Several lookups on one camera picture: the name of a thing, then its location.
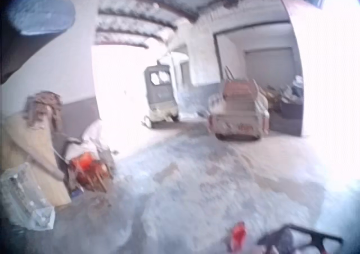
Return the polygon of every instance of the rickshaw wheel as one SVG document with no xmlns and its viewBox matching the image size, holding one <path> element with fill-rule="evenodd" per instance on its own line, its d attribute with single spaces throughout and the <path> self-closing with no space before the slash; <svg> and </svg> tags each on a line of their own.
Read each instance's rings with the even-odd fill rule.
<svg viewBox="0 0 360 254">
<path fill-rule="evenodd" d="M 177 122 L 177 121 L 179 121 L 179 115 L 172 116 L 171 119 L 172 119 L 174 122 Z"/>
<path fill-rule="evenodd" d="M 219 134 L 219 133 L 216 133 L 215 134 L 215 137 L 218 139 L 218 140 L 225 140 L 225 135 L 224 134 Z"/>
<path fill-rule="evenodd" d="M 150 120 L 150 118 L 148 116 L 144 117 L 144 124 L 149 129 L 152 129 L 152 127 L 153 127 L 152 121 Z"/>
</svg>

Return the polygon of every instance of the red machine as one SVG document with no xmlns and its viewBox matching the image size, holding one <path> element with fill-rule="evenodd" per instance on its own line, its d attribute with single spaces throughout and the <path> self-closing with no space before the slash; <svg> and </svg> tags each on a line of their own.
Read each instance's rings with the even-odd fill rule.
<svg viewBox="0 0 360 254">
<path fill-rule="evenodd" d="M 104 179 L 112 177 L 107 165 L 95 159 L 90 152 L 72 158 L 69 163 L 69 170 L 74 173 L 76 181 L 82 187 L 91 191 L 100 189 L 106 192 Z"/>
</svg>

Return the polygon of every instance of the red bottle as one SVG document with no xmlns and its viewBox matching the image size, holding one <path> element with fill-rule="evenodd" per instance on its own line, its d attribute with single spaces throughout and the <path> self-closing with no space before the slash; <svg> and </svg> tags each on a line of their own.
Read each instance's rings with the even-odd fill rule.
<svg viewBox="0 0 360 254">
<path fill-rule="evenodd" d="M 230 249 L 232 252 L 242 250 L 246 239 L 245 223 L 239 222 L 231 231 Z"/>
</svg>

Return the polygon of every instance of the cart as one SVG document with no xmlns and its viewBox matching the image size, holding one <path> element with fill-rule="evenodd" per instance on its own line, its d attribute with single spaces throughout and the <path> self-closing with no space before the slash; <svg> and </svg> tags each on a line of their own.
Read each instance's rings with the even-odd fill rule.
<svg viewBox="0 0 360 254">
<path fill-rule="evenodd" d="M 269 129 L 268 102 L 255 80 L 226 80 L 209 98 L 208 129 L 218 139 L 245 135 L 260 139 Z"/>
</svg>

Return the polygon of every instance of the black metal frame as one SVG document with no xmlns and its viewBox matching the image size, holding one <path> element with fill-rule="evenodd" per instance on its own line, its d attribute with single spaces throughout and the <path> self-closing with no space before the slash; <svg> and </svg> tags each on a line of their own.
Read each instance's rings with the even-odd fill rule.
<svg viewBox="0 0 360 254">
<path fill-rule="evenodd" d="M 126 35 L 134 35 L 139 37 L 145 38 L 154 38 L 160 42 L 164 42 L 158 35 L 151 34 L 151 33 L 142 33 L 137 31 L 130 31 L 130 30 L 121 30 L 121 29 L 104 29 L 104 28 L 97 28 L 96 32 L 98 33 L 112 33 L 112 34 L 126 34 Z"/>
<path fill-rule="evenodd" d="M 133 47 L 140 47 L 144 49 L 148 49 L 148 45 L 144 43 L 132 43 L 132 42 L 96 42 L 94 45 L 124 45 L 124 46 L 133 46 Z"/>
<path fill-rule="evenodd" d="M 164 10 L 170 11 L 180 17 L 185 17 L 186 19 L 188 19 L 190 22 L 195 22 L 197 20 L 197 18 L 199 17 L 199 15 L 197 13 L 190 13 L 186 10 L 182 10 L 178 7 L 172 6 L 170 4 L 165 3 L 164 1 L 161 0 L 138 0 L 140 2 L 145 2 L 148 4 L 157 4 L 160 8 L 163 8 Z"/>
<path fill-rule="evenodd" d="M 98 12 L 99 15 L 106 15 L 106 16 L 113 16 L 113 17 L 118 17 L 118 18 L 130 18 L 130 19 L 135 19 L 135 20 L 139 20 L 139 21 L 143 21 L 143 22 L 149 22 L 155 25 L 160 25 L 163 26 L 165 28 L 171 28 L 172 30 L 177 30 L 177 27 L 169 22 L 166 21 L 161 21 L 158 20 L 156 18 L 153 17 L 147 17 L 145 15 L 141 15 L 141 14 L 135 14 L 135 13 L 115 13 L 115 12 L 110 12 L 110 11 L 104 11 L 104 10 L 99 10 Z"/>
</svg>

